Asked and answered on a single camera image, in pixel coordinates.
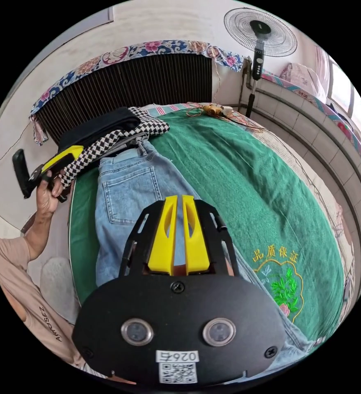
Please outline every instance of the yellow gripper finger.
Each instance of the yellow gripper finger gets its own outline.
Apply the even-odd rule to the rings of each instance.
[[[177,205],[177,196],[170,196],[165,199],[148,261],[148,268],[152,272],[167,273],[171,276],[174,275]]]
[[[183,228],[185,232],[186,275],[209,269],[204,235],[193,196],[182,196]]]
[[[65,158],[67,155],[72,154],[74,157],[74,160],[77,160],[79,155],[83,151],[83,146],[82,145],[73,145],[64,151],[60,152],[58,155],[52,157],[49,161],[47,161],[43,167],[41,168],[41,172],[45,172],[48,168],[53,166],[55,163],[58,161],[62,160]]]

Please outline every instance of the beige t-shirt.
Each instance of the beige t-shirt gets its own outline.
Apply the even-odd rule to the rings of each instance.
[[[0,284],[26,310],[26,327],[63,361],[82,368],[85,361],[71,340],[73,326],[59,316],[26,273],[30,252],[24,237],[0,239]]]

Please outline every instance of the number label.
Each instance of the number label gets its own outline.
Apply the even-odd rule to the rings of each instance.
[[[156,350],[156,362],[198,362],[198,351],[172,352],[167,350]]]

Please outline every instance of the checkered bag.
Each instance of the checkered bag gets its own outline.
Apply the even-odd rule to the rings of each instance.
[[[139,126],[131,131],[111,131],[105,137],[85,148],[77,160],[64,167],[64,174],[61,176],[64,188],[68,187],[85,167],[108,152],[121,138],[127,138],[139,133],[147,133],[149,136],[161,135],[169,130],[168,123],[149,115],[147,111],[137,107],[130,107],[129,110],[141,119]]]

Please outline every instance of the black tool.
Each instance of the black tool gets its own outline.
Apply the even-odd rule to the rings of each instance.
[[[254,376],[285,341],[275,303],[240,276],[216,209],[192,196],[182,201],[186,275],[174,276],[177,197],[171,196],[142,211],[119,277],[85,300],[72,335],[93,370],[146,391],[191,392]]]
[[[16,178],[19,183],[19,187],[22,190],[23,197],[29,198],[32,195],[33,190],[41,183],[44,179],[48,182],[48,189],[52,190],[54,186],[54,179],[59,175],[60,171],[76,160],[83,151],[83,146],[73,145],[61,153],[53,156],[49,161],[39,165],[31,175],[27,169],[25,153],[23,149],[18,149],[12,156],[12,163],[14,165],[14,171]],[[48,176],[48,171],[52,172],[52,176]],[[60,195],[58,197],[60,202],[67,201],[67,197]]]

